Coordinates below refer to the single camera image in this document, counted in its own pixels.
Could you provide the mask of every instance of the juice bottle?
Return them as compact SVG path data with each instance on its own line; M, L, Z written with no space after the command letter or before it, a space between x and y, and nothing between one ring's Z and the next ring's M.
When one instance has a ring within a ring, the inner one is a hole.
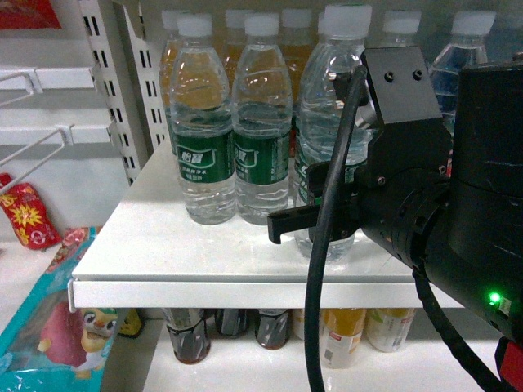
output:
M171 86L171 75L174 60L177 57L178 50L181 46L181 39L178 35L178 16L186 14L188 11L178 10L163 10L162 11L162 22L163 28L167 31L167 39L163 46L162 58L160 60L160 95L162 96L163 110L165 112L165 120L167 123L169 136L171 138L172 152L176 155L176 142L174 137L174 131L171 123L171 103L169 100L169 88Z
M244 20L249 12L252 10L226 10L227 39L223 50L223 68L226 69L231 90L235 81L236 65L247 40Z
M367 313L365 335L380 351L397 351L409 333L416 314L414 308L371 309Z
M347 368L361 340L366 309L326 309L320 338L320 359L333 369Z
M296 145L296 108L300 79L313 49L311 40L312 11L310 9L285 8L281 15L283 31L280 46L293 89L293 121L289 141L289 153L293 157Z

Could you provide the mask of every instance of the plastic bottle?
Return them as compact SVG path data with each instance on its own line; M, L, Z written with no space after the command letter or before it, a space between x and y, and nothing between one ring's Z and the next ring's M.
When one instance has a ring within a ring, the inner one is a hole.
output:
M452 39L429 69L444 125L452 136L458 102L459 71L465 65L487 62L484 38L492 28L495 17L494 11L456 13L452 25Z
M293 157L296 145L296 108L300 80L313 47L311 39L312 10L285 8L281 12L281 18L283 26L281 52L284 55L288 76L291 78L293 87L293 120L289 140L289 154Z
M414 308L371 309L367 312L365 335L376 349L397 351L405 343L415 314Z
M236 66L245 47L245 16L253 10L226 10L227 38L223 50L223 67L226 69L230 89L235 81Z
M347 368L361 340L366 309L326 309L320 338L320 360L333 369Z
M312 163L329 161L337 137L342 107L336 101L333 82L329 74L350 72L360 64L364 50L364 39L369 31L372 7L327 6L325 8L326 43L311 66L311 78L304 87L299 105L300 123L300 169L305 178L306 169ZM356 168L367 159L367 144L371 130L354 128L351 147L346 160L346 181L351 181ZM296 200L297 206L309 204L305 182L302 181ZM311 257L312 241L309 230L295 233L297 246L303 256ZM327 251L327 262L333 263L346 258L354 242L354 236L331 242Z
M174 131L171 121L171 103L169 101L169 88L171 86L172 67L177 58L181 46L180 36L178 35L178 16L186 14L188 11L163 10L163 28L167 31L167 39L163 47L162 59L160 60L160 95L162 96L165 121L167 123L169 137L171 139L172 153L177 154Z
M291 334L290 309L258 309L254 335L261 347L277 350L287 343Z
M380 47L408 47L414 45L418 32L421 11L387 11L383 22L383 37Z
M266 225L269 213L287 207L293 98L278 28L278 14L247 15L248 43L233 86L238 209L255 225Z
M247 331L246 309L216 309L214 313L216 330L220 335L239 337Z
M211 349L203 309L163 308L174 355L182 363L192 364L204 359Z
M289 193L291 195L291 199L293 200L293 206L297 207L297 194L301 187L302 190L306 189L305 185L305 179L306 179L306 166L302 165L301 156L300 153L300 103L302 102L302 92L305 90L305 87L309 85L309 82L312 78L312 70L314 68L314 65L316 64L317 58L322 53L322 50L325 46L325 29L324 29L324 18L325 18L325 12L321 12L318 14L318 43L316 44L314 50L312 51L311 55L309 56L309 60L307 61L305 68L303 70L302 78L300 80L300 90L298 92L298 98L297 98L297 108L296 108L296 140L295 140L295 153L294 153L294 170L291 170L289 179L290 179L290 186L289 186Z
M210 19L181 16L178 27L183 47L170 95L178 179L190 218L215 225L229 220L236 209L229 82L210 43Z

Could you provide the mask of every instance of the red package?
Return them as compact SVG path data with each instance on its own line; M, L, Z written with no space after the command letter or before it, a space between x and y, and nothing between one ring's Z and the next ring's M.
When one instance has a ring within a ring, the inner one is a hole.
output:
M7 173L0 173L0 189L11 181ZM0 195L0 206L25 247L38 250L61 242L60 235L47 218L46 206L31 184L17 184Z
M49 0L0 0L0 29L60 29Z

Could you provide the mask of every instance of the clear water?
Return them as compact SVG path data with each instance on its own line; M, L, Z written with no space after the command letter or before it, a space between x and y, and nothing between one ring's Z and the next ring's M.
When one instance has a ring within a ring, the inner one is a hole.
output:
M363 40L335 41L328 39L311 65L311 76L303 87L299 103L300 123L300 156L303 167L312 163L329 161L337 138L342 108L337 105L336 93L329 74L349 72L360 64L360 54L363 52ZM372 137L372 131L355 127L351 139L351 147L346 164L355 167L364 163L367 158L367 144ZM306 205L301 196L296 197L296 205ZM312 241L309 230L297 231L294 235L300 253L310 258ZM354 236L329 244L327 262L344 262L354 242Z
M204 140L231 132L229 83L211 47L180 50L172 75L171 114L177 136ZM215 225L235 214L234 175L208 184L192 182L180 175L178 180L193 221Z
M447 45L429 69L429 76L440 105L444 125L452 136L454 135L458 103L459 71L466 65L475 65L486 61L486 50L482 40L473 44L473 42L467 42L464 38Z
M275 44L249 43L239 60L233 86L235 133L260 141L286 136L291 127L292 103L291 82L279 48ZM286 148L288 167L288 145ZM266 225L267 215L287 207L288 176L269 185L237 177L236 193L239 214L249 223Z

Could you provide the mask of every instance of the plastic packaging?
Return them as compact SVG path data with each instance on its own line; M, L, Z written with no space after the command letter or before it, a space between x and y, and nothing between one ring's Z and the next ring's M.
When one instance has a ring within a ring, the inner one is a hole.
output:
M0 173L0 189L11 181L7 173ZM24 247L39 250L60 243L61 236L47 217L46 206L31 184L19 183L0 194L0 207Z
M171 114L186 210L203 225L236 211L229 82L211 46L208 16L180 16L183 47L174 64Z
M416 314L414 308L370 309L365 335L376 349L391 353L405 343Z
M277 350L287 343L291 333L290 309L258 309L254 335L261 347Z
M231 90L235 81L236 67L247 42L244 20L249 12L253 10L226 10L227 39L223 50L223 67Z
M407 47L414 45L418 32L421 11L387 11L383 22L385 36L380 47Z
M248 43L236 70L232 118L235 129L239 214L266 225L288 199L288 140L292 91L278 48L278 14L248 14Z
M214 313L216 330L228 337L242 336L248 327L246 309L216 309Z
M0 390L99 392L122 317L112 308L69 311L67 286L97 228L70 230L0 336Z
M484 37L489 34L495 16L494 11L456 13L452 26L452 39L429 69L444 125L452 136L454 136L458 103L459 71L466 65L487 62Z
M203 309L163 308L175 357L182 363L203 360L211 349Z
M309 200L306 191L306 169L313 163L329 161L337 137L342 106L336 100L330 74L350 72L360 63L364 50L364 38L369 31L372 7L327 6L325 8L326 44L311 65L311 76L304 86L299 104L300 189L296 205L304 206L315 201ZM351 147L346 160L346 182L354 177L358 166L367 158L367 144L372 137L371 130L354 128ZM311 257L314 230L299 230L295 233L298 249L306 258ZM327 262L343 261L354 242L354 235L329 244Z
M293 87L293 120L289 138L289 155L293 157L296 149L296 110L300 80L313 47L311 39L312 10L285 8L281 12L281 18L283 26L281 52L284 55Z
M366 309L326 309L320 338L320 359L333 369L348 368L358 347L365 324Z
M172 152L176 155L177 147L171 121L171 103L169 101L169 88L171 86L172 67L177 58L181 46L181 39L178 34L178 16L187 14L188 11L163 10L163 28L167 31L167 39L163 46L162 58L160 60L160 95L162 96L163 110L165 112L165 122L167 123L169 137L171 139Z

